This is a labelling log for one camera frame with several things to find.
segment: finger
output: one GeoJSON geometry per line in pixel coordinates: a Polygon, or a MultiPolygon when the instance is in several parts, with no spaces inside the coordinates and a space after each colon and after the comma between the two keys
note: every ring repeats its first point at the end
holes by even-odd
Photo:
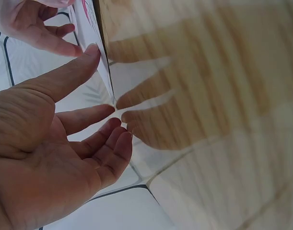
{"type": "Polygon", "coordinates": [[[55,7],[55,8],[63,8],[72,5],[75,0],[35,0],[40,2],[46,6],[55,7]]]}
{"type": "Polygon", "coordinates": [[[127,129],[146,145],[158,150],[179,150],[180,143],[173,130],[164,123],[137,122],[127,124],[127,129]]]}
{"type": "Polygon", "coordinates": [[[58,102],[89,80],[96,71],[99,60],[98,46],[90,45],[79,58],[15,87],[41,92],[49,96],[54,102],[58,102]]]}
{"type": "Polygon", "coordinates": [[[113,130],[106,143],[94,154],[94,156],[92,156],[92,158],[97,161],[99,166],[106,164],[113,154],[118,138],[125,132],[127,132],[125,128],[117,127],[113,130]]]}
{"type": "Polygon", "coordinates": [[[121,121],[129,123],[131,121],[148,121],[156,116],[157,107],[143,110],[126,111],[122,114],[121,121]]]}
{"type": "Polygon", "coordinates": [[[66,134],[71,135],[105,119],[110,114],[114,113],[114,111],[114,107],[108,104],[102,104],[91,108],[57,113],[56,116],[63,124],[66,134]]]}
{"type": "Polygon", "coordinates": [[[56,16],[58,13],[58,9],[54,7],[45,7],[41,14],[39,15],[39,18],[43,21],[46,21],[54,16],[56,16]]]}
{"type": "Polygon", "coordinates": [[[29,37],[29,43],[35,48],[58,55],[77,57],[82,53],[79,46],[63,40],[46,28],[41,29],[32,25],[25,30],[25,36],[29,37]]]}
{"type": "Polygon", "coordinates": [[[117,140],[113,155],[109,161],[97,169],[101,179],[101,188],[105,188],[117,181],[130,162],[132,155],[132,134],[122,133],[117,140]]]}
{"type": "Polygon", "coordinates": [[[65,35],[75,30],[74,24],[66,24],[62,26],[45,26],[45,28],[57,37],[63,38],[65,35]]]}
{"type": "Polygon", "coordinates": [[[171,89],[171,84],[168,80],[168,76],[172,76],[171,71],[172,68],[170,66],[164,68],[137,85],[134,89],[122,95],[117,101],[117,109],[138,105],[169,91],[171,89]]]}
{"type": "Polygon", "coordinates": [[[120,125],[121,121],[118,118],[111,118],[92,136],[81,142],[70,142],[70,146],[81,159],[92,157],[120,125]]]}

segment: fingertip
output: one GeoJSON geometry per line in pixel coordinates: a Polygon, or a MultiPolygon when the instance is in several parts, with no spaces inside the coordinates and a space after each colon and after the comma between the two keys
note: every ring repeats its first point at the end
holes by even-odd
{"type": "Polygon", "coordinates": [[[89,44],[84,53],[92,57],[96,57],[100,54],[99,47],[97,44],[89,44]]]}

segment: white paper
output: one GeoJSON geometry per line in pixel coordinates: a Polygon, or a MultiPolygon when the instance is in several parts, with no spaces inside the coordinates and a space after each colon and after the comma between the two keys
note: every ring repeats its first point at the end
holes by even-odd
{"type": "Polygon", "coordinates": [[[85,50],[87,46],[91,43],[95,43],[98,45],[102,56],[97,70],[101,78],[103,79],[112,103],[114,104],[115,98],[112,90],[108,61],[100,36],[93,2],[92,0],[77,0],[75,1],[74,8],[78,30],[77,36],[80,42],[80,46],[83,48],[83,50],[85,50]]]}

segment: hand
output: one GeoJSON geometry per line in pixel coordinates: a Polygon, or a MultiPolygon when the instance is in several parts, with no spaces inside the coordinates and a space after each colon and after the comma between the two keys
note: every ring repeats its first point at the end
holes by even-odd
{"type": "Polygon", "coordinates": [[[77,57],[81,55],[82,49],[62,39],[75,30],[73,24],[60,27],[44,25],[44,21],[57,14],[56,7],[66,7],[73,2],[74,0],[0,1],[0,31],[35,48],[59,55],[77,57]]]}
{"type": "Polygon", "coordinates": [[[58,220],[113,184],[131,158],[132,135],[118,118],[81,142],[79,132],[114,108],[55,114],[55,103],[86,82],[97,46],[56,70],[0,92],[0,229],[33,230],[58,220]]]}

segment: light wood panel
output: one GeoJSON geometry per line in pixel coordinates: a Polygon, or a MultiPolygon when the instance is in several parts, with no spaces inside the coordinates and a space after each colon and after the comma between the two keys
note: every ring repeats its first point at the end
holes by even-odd
{"type": "Polygon", "coordinates": [[[293,230],[293,1],[99,2],[122,120],[179,153],[148,181],[175,224],[293,230]]]}

